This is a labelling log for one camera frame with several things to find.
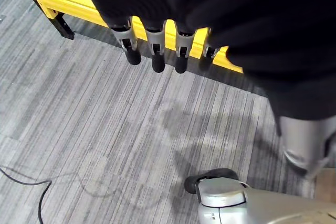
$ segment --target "black cable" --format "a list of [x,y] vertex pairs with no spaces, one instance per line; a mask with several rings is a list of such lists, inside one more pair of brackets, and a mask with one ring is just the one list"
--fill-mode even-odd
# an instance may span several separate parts
[[40,224],[43,224],[42,215],[41,215],[42,201],[43,201],[43,198],[44,198],[47,190],[51,186],[51,183],[52,183],[51,179],[47,179],[47,180],[44,180],[44,181],[41,181],[41,182],[36,182],[36,183],[26,183],[26,182],[21,182],[21,181],[18,181],[17,179],[12,178],[7,173],[5,173],[4,170],[2,170],[1,168],[0,168],[0,172],[2,172],[10,180],[12,180],[12,181],[14,181],[18,184],[24,185],[24,186],[37,186],[37,185],[42,185],[42,184],[48,184],[46,189],[44,189],[44,191],[43,191],[43,193],[40,197],[39,204],[38,204],[38,220],[39,220]]

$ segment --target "black rubber tip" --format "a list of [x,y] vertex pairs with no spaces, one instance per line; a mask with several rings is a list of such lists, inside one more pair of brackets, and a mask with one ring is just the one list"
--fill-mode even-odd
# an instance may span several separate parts
[[213,58],[204,57],[203,55],[199,60],[198,67],[202,72],[208,71],[214,61]]
[[238,175],[231,169],[219,168],[207,173],[190,176],[184,181],[184,189],[190,194],[196,194],[196,183],[203,178],[231,178],[239,180]]
[[164,66],[164,55],[160,55],[159,52],[152,55],[152,67],[155,72],[161,73],[164,70]]
[[126,58],[132,65],[138,65],[141,62],[141,54],[139,50],[134,51],[131,48],[128,48],[126,52]]
[[177,57],[175,63],[175,70],[178,73],[184,73],[187,70],[188,58]]

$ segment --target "striped carpet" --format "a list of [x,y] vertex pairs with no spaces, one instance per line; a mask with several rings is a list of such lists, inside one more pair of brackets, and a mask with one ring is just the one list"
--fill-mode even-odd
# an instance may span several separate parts
[[[265,97],[168,65],[157,74],[146,57],[131,66],[79,33],[66,40],[31,0],[0,0],[0,18],[0,167],[51,178],[44,223],[197,223],[183,180],[219,167],[313,197],[286,166]],[[38,223],[45,187],[0,175],[0,223]]]

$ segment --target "yellow shelf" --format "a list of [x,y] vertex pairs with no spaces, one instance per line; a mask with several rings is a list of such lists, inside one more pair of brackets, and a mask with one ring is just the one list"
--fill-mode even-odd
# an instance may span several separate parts
[[[58,12],[62,12],[107,27],[107,24],[102,20],[97,9],[95,8],[95,5],[91,0],[37,0],[37,1],[48,18],[55,18]],[[147,40],[146,33],[140,19],[134,16],[132,21],[136,36],[140,39]],[[175,50],[175,33],[176,28],[174,21],[167,20],[165,26],[166,48]],[[193,42],[193,48],[190,52],[190,55],[192,57],[198,59],[201,57],[206,33],[207,28],[199,29],[196,32]],[[242,72],[242,69],[240,67],[231,64],[226,59],[225,57],[226,50],[227,47],[221,48],[216,58],[214,59],[213,63],[224,68]]]

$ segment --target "black fabric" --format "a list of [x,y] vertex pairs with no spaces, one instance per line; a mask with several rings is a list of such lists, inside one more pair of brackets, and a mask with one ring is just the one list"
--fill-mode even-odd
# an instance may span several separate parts
[[335,0],[93,0],[103,19],[172,18],[185,29],[210,27],[213,47],[265,89],[276,114],[336,114]]

